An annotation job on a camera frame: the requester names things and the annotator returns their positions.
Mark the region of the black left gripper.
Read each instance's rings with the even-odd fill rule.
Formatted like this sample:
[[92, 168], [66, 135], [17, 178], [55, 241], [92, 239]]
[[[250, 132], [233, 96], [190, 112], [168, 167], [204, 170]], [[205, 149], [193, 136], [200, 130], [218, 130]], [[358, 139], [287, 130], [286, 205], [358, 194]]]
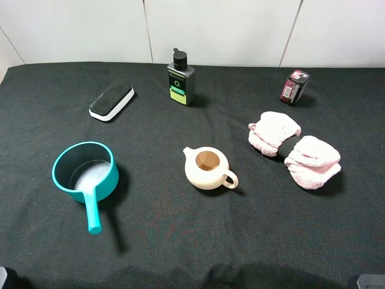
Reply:
[[8, 272], [5, 267], [0, 267], [0, 289], [8, 288]]

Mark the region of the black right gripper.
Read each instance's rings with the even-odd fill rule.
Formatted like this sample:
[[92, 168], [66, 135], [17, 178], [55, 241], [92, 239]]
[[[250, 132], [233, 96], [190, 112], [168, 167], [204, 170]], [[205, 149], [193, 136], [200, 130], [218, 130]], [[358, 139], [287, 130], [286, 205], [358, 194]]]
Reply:
[[385, 276], [359, 276], [358, 289], [385, 289]]

